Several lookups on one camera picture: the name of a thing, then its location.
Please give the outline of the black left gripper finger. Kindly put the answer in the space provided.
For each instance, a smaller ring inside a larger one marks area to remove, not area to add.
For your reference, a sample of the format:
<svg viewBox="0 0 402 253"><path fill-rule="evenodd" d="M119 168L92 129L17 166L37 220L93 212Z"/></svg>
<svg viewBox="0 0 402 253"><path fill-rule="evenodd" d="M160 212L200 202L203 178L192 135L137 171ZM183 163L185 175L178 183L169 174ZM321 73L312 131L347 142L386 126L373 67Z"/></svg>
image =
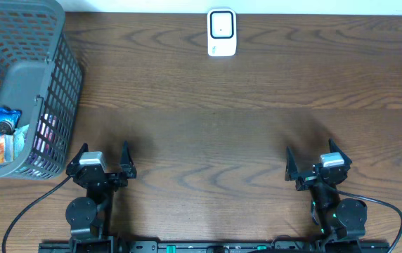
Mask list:
<svg viewBox="0 0 402 253"><path fill-rule="evenodd" d="M79 161L83 153L88 151L88 144L83 143L77 154L71 159L70 163L67 165L68 168L73 168L79 165Z"/></svg>
<svg viewBox="0 0 402 253"><path fill-rule="evenodd" d="M127 141L123 143L119 165L123 172L131 173L134 170L134 162L131 158Z"/></svg>

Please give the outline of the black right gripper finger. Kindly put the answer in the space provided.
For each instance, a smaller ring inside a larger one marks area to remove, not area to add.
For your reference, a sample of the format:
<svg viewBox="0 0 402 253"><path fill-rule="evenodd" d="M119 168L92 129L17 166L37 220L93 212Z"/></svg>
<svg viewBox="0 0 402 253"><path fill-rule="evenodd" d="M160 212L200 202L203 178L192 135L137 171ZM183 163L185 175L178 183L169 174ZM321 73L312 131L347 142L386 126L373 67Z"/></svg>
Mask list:
<svg viewBox="0 0 402 253"><path fill-rule="evenodd" d="M345 164L351 164L351 159L338 147L332 138L328 140L328 144L331 153L339 153L342 156Z"/></svg>
<svg viewBox="0 0 402 253"><path fill-rule="evenodd" d="M298 167L296 165L294 155L291 149L286 147L286 168L285 168L285 180L295 180L298 174Z"/></svg>

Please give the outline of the purple Carefree liner pack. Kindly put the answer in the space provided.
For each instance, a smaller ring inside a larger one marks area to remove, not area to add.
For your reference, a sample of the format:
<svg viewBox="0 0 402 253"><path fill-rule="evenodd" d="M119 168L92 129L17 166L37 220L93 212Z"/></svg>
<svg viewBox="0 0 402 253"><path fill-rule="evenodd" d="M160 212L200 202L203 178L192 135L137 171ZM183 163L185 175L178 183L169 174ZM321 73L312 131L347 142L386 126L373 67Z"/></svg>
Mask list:
<svg viewBox="0 0 402 253"><path fill-rule="evenodd" d="M52 145L55 144L56 135L53 128L57 124L57 117L45 113L39 120L37 127L38 135L34 138L33 150L37 153L34 154L33 165L44 169L52 167L51 158L54 158L56 152Z"/></svg>

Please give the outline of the mint green tissue pack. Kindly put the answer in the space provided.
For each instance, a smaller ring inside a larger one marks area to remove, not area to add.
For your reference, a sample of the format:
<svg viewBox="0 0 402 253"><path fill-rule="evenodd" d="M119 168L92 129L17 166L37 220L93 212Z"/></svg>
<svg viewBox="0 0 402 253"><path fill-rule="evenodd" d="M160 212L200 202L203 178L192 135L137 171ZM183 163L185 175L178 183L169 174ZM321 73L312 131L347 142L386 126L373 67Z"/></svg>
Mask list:
<svg viewBox="0 0 402 253"><path fill-rule="evenodd" d="M17 159L20 153L22 152L25 142L26 136L29 129L29 125L22 126L17 128L13 134L13 158Z"/></svg>

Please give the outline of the blue Oreo cookie pack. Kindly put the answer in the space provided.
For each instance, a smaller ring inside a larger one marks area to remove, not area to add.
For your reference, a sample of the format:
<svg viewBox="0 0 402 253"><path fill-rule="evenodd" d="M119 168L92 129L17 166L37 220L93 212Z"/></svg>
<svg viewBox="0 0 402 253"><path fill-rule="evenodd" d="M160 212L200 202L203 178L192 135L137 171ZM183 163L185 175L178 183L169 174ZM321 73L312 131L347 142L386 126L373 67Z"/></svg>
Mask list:
<svg viewBox="0 0 402 253"><path fill-rule="evenodd" d="M20 110L11 110L0 107L0 136L14 134L15 127L21 114L22 112Z"/></svg>

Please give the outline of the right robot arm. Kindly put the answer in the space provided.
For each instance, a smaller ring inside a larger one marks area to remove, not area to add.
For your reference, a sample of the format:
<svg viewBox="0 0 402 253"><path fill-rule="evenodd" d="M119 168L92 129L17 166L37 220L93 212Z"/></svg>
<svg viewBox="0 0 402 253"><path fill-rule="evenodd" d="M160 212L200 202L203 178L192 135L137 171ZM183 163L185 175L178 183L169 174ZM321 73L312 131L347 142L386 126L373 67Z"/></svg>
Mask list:
<svg viewBox="0 0 402 253"><path fill-rule="evenodd" d="M311 215L322 230L315 241L320 252L361 252L359 239L365 235L367 205L362 200L342 199L337 185L348 176L352 160L330 139L329 153L308 171L300 171L290 148L286 148L285 180L294 181L298 191L311 194Z"/></svg>

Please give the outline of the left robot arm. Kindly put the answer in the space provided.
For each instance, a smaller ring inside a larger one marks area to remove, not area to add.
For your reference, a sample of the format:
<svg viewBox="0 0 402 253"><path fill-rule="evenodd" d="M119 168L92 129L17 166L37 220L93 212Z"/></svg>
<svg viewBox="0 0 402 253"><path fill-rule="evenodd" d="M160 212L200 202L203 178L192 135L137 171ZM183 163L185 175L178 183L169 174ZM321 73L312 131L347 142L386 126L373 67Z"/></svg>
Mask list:
<svg viewBox="0 0 402 253"><path fill-rule="evenodd" d="M71 252L130 251L129 243L110 234L114 193L137 176L127 142L122 146L119 167L117 172L107 172L103 153L90 152L86 143L67 165L66 174L86 190L86 195L71 201L65 211Z"/></svg>

